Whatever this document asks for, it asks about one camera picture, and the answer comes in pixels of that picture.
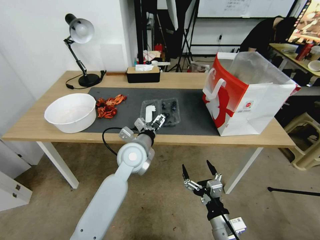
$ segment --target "black tissue box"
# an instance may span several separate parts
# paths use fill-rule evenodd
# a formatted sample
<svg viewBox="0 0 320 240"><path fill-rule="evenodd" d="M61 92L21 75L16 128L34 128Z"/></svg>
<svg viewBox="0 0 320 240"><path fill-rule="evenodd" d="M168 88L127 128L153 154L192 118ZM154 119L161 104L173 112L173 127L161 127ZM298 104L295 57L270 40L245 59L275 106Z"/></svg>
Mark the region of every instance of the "black tissue box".
<svg viewBox="0 0 320 240"><path fill-rule="evenodd" d="M160 82L160 69L154 66L150 71L136 71L135 67L127 69L128 83Z"/></svg>

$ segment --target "black lamp base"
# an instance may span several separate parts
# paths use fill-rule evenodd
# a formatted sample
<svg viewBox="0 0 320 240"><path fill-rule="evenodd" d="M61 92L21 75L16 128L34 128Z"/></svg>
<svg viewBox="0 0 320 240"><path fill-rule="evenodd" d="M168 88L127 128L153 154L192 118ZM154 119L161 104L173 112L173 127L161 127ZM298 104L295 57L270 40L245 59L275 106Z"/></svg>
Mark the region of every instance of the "black lamp base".
<svg viewBox="0 0 320 240"><path fill-rule="evenodd" d="M93 73L79 78L79 85L82 87L92 87L98 83L100 83L100 77Z"/></svg>

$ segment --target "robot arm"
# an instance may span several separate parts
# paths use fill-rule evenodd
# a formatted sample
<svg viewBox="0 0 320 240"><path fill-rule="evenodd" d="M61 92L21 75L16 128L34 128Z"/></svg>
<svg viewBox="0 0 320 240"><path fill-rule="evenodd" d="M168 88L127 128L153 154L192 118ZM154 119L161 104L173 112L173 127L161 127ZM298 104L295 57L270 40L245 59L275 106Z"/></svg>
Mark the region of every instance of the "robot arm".
<svg viewBox="0 0 320 240"><path fill-rule="evenodd" d="M194 182L190 180L188 172L182 165L182 176L184 178L184 186L193 191L197 196L201 197L201 202L208 210L207 218L212 226L212 234L215 240L231 240L237 239L238 235L246 230L241 217L229 219L229 211L224 208L220 201L222 194L222 174L218 174L215 167L207 160L208 167L214 176L214 179Z"/></svg>
<svg viewBox="0 0 320 240"><path fill-rule="evenodd" d="M121 206L127 191L131 173L143 175L154 157L153 141L165 117L159 115L148 126L143 118L138 118L135 126L140 132L134 137L128 127L121 129L119 137L127 144L117 155L119 165L115 174L108 176L99 187L87 209L80 218L70 240L101 240Z"/></svg>

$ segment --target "tissue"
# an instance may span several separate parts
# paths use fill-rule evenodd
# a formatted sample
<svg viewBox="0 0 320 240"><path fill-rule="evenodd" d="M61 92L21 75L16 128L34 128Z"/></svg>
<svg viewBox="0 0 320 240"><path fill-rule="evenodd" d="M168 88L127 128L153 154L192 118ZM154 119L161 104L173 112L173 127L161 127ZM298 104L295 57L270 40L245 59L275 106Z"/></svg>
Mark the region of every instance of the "tissue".
<svg viewBox="0 0 320 240"><path fill-rule="evenodd" d="M145 65L145 64L137 64L136 71L151 71L153 69L152 65Z"/></svg>

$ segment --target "bag handle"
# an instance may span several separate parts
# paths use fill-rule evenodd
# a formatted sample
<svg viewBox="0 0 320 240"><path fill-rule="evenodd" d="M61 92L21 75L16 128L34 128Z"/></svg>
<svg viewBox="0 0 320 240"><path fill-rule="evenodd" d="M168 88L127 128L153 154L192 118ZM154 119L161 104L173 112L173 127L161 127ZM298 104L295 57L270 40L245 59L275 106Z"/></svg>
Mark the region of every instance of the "bag handle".
<svg viewBox="0 0 320 240"><path fill-rule="evenodd" d="M207 99L208 100L212 100L214 98L217 97L217 94L218 94L218 91L220 89L221 86L225 87L226 86L226 81L223 80L222 78L220 78L217 82L217 84L214 86L214 89L212 92L209 91L209 89L211 90L211 84L210 84L210 74L215 71L214 68L210 69L210 71L208 72L208 75L207 75L207 79L206 79L206 84L205 84L205 87L203 88L203 93L207 96Z"/></svg>

